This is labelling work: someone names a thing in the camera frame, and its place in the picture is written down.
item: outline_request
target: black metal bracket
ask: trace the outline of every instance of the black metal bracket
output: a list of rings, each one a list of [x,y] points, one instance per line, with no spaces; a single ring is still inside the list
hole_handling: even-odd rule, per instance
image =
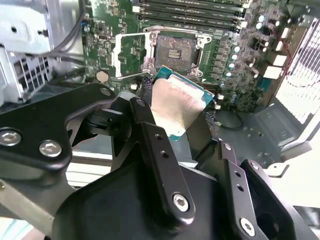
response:
[[[181,173],[178,161],[170,145],[166,131],[156,126],[148,103],[140,98],[130,100],[132,132],[121,149],[117,149],[118,139],[112,140],[112,171],[120,168],[132,151],[138,146],[147,174],[151,179],[154,209],[162,210],[157,217],[166,225],[180,229],[191,224],[195,218],[196,208],[186,181]],[[185,197],[188,204],[186,211],[179,210],[173,201],[175,194]]]
[[[181,239],[181,236],[186,239],[186,233],[188,235],[194,229],[201,231],[205,224],[205,229],[210,233],[197,235],[205,236],[205,239],[212,239],[211,229],[219,232],[214,236],[222,234],[222,239],[266,240],[274,238],[275,232],[280,240],[316,239],[293,207],[286,205],[272,192],[269,179],[261,167],[249,160],[239,167],[232,146],[213,139],[204,121],[201,114],[187,133],[192,155],[198,161],[197,167],[205,174],[186,168],[182,170],[165,130],[156,126],[145,100],[138,97],[129,101],[116,99],[110,89],[101,84],[89,84],[4,113],[0,115],[0,132],[14,131],[13,137],[20,138],[16,138],[14,144],[11,138],[1,139],[0,203],[48,235],[55,222],[56,232],[61,234],[59,237],[64,236],[65,224],[62,221],[67,221],[69,216],[77,219],[81,212],[79,209],[86,204],[86,212],[82,216],[91,216],[92,219],[82,218],[74,229],[79,230],[83,223],[93,220],[94,224],[90,225],[93,228],[85,232],[95,233],[97,212],[102,212],[99,219],[110,221],[112,216],[105,214],[104,201],[113,198],[106,192],[112,189],[114,194],[122,196],[122,202],[127,197],[135,197],[132,202],[139,209],[134,211],[134,217],[143,216],[144,221],[140,221],[138,226],[144,232],[149,230],[150,225],[145,221],[150,218],[149,213],[142,213],[146,210],[145,206],[139,204],[144,199],[143,202],[148,205],[150,199],[152,216],[157,220],[157,224],[152,221],[150,228],[162,231],[165,239]],[[72,157],[71,146],[97,134],[112,136],[112,173],[74,192],[65,176]],[[50,149],[47,154],[42,153],[41,145],[49,140],[61,148],[58,154],[50,154]],[[141,183],[142,178],[136,173],[145,175],[143,179],[146,182]],[[202,190],[201,185],[194,183],[195,179],[209,187]],[[126,187],[131,182],[138,187]],[[140,192],[142,185],[148,186],[147,200],[146,189],[142,194]],[[197,194],[192,196],[189,187]],[[121,192],[122,188],[126,189],[125,193]],[[193,198],[198,201],[198,215]],[[214,206],[211,198],[218,199],[214,201]],[[25,207],[15,204],[20,202]],[[125,214],[130,206],[129,203],[123,205],[117,211]],[[213,209],[218,220],[216,216],[211,216]],[[274,217],[272,224],[264,222],[265,213]],[[122,215],[117,219],[117,225],[124,221]],[[208,226],[207,220],[220,227]],[[68,239],[92,239],[90,235],[79,238],[74,229],[69,231],[73,238]],[[108,230],[107,226],[102,226],[97,236]]]
[[[83,119],[96,110],[109,108],[115,99],[105,86],[89,84],[2,114],[0,132],[13,130],[21,135],[21,141],[13,146],[0,145],[0,178],[41,179],[50,184],[54,173],[69,165],[71,144]],[[45,156],[39,151],[41,143],[48,140],[61,147],[58,156]]]
[[[8,187],[12,180],[32,180],[37,186],[60,182],[72,158],[71,146],[104,134],[112,136],[113,143],[118,141],[114,144],[114,152],[118,153],[114,155],[113,170],[122,164],[120,159],[127,159],[132,148],[139,147],[150,179],[150,192],[154,193],[156,217],[166,227],[177,231],[194,220],[195,204],[166,132],[156,126],[148,103],[141,98],[116,100],[104,85],[89,84],[2,114],[0,131],[3,130],[21,136],[15,145],[0,145],[0,179],[8,180]],[[41,153],[40,145],[49,140],[61,148],[60,153]],[[186,210],[174,204],[176,194],[186,199]]]
[[[270,178],[258,163],[246,159],[241,163],[241,168],[245,170],[252,189],[258,223],[269,239],[318,239],[294,207],[272,190]]]
[[[228,215],[221,219],[232,229],[228,237],[266,240],[257,223],[246,173],[237,165],[233,148],[224,141],[213,144],[198,156],[197,168],[220,183],[221,198],[225,201],[222,205],[228,209]]]

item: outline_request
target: gray metal panel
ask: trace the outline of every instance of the gray metal panel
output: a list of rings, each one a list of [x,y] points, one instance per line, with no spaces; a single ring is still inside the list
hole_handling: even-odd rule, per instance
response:
[[[45,5],[37,1],[0,0],[0,20],[0,43],[7,51],[41,54],[54,48]]]
[[[49,14],[53,44],[58,46],[76,24],[79,13],[79,0],[38,0],[45,4]]]
[[[254,116],[262,131],[276,146],[283,147],[296,140],[300,135],[299,131],[277,105],[266,107]]]
[[[227,130],[216,126],[219,138],[228,142],[234,149],[237,161],[251,159],[263,168],[275,162],[281,162],[280,150],[270,141],[268,135],[261,128],[253,114],[240,113],[243,128],[237,131]],[[239,120],[233,112],[220,111],[216,119],[228,127],[238,126]]]
[[[0,99],[4,102],[23,103],[52,79],[50,59],[25,57],[3,47],[0,47],[0,69]]]

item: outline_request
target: ram slot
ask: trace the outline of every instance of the ram slot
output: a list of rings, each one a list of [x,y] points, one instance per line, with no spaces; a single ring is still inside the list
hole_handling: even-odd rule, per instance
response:
[[[236,6],[234,4],[224,4],[218,2],[210,1],[190,1],[190,0],[143,0],[142,5],[152,6],[153,4],[165,4],[167,6],[180,6],[195,9],[210,9],[215,11],[222,11],[226,13],[240,12],[244,11],[243,7]]]
[[[190,25],[195,27],[208,27],[222,30],[233,30],[236,25],[233,22],[224,22],[218,20],[207,19],[203,17],[187,17],[179,15],[166,15],[161,12],[143,12],[140,15],[142,20],[158,20],[160,22],[177,23],[183,25]]]
[[[187,7],[172,7],[165,6],[162,4],[152,4],[152,6],[145,6],[142,12],[160,12],[160,13],[168,13],[174,15],[184,15],[184,16],[192,16],[192,17],[206,17],[211,19],[217,19],[221,21],[232,21],[236,20],[236,13],[222,13],[216,12],[213,10],[203,10],[203,9],[195,9],[195,8],[187,8]]]

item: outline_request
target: motherboard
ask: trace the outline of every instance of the motherboard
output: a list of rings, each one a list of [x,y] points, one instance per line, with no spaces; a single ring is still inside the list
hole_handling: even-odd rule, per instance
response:
[[[86,12],[86,75],[115,93],[166,66],[222,93],[221,109],[253,112],[288,60],[280,0],[87,0]]]

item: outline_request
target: capacitor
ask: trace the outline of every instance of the capacitor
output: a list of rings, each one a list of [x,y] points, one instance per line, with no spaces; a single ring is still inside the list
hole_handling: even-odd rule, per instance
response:
[[[239,46],[235,46],[235,47],[233,48],[233,51],[234,51],[235,53],[240,52],[240,47],[239,47]]]
[[[236,92],[233,92],[233,93],[232,93],[231,98],[232,98],[232,99],[237,98],[237,94],[236,94]]]
[[[267,51],[267,48],[266,48],[265,46],[263,46],[263,45],[260,45],[260,46],[259,46],[259,49],[260,49],[263,53],[265,53],[265,52]]]
[[[270,20],[269,20],[269,23],[275,25],[276,27],[278,27],[278,26],[280,25],[280,21],[275,20],[275,19],[270,19]]]
[[[264,15],[260,15],[260,16],[258,17],[258,21],[259,21],[260,23],[264,22],[265,19],[266,19],[266,17],[265,17]]]
[[[271,35],[271,29],[269,27],[267,27],[267,26],[263,26],[261,28],[261,32],[265,36],[270,36]]]
[[[262,28],[262,23],[261,22],[258,22],[256,25],[255,25],[255,28],[256,29],[261,29]]]
[[[269,42],[268,41],[265,41],[265,40],[261,40],[261,44],[265,47],[268,47],[269,46]]]
[[[259,71],[255,68],[252,68],[251,75],[253,76],[254,79],[256,79],[259,76]]]
[[[254,63],[252,61],[246,61],[245,62],[249,68],[252,68],[254,66]]]
[[[235,67],[235,64],[234,64],[233,62],[231,62],[231,63],[229,63],[228,67],[229,67],[230,69],[233,69],[233,68]]]
[[[219,86],[220,86],[220,88],[222,88],[222,89],[224,89],[224,88],[226,87],[226,85],[225,85],[225,83],[224,83],[223,81],[220,82]]]
[[[231,56],[231,59],[232,59],[232,60],[237,60],[237,59],[238,59],[238,55],[233,54],[233,55]]]

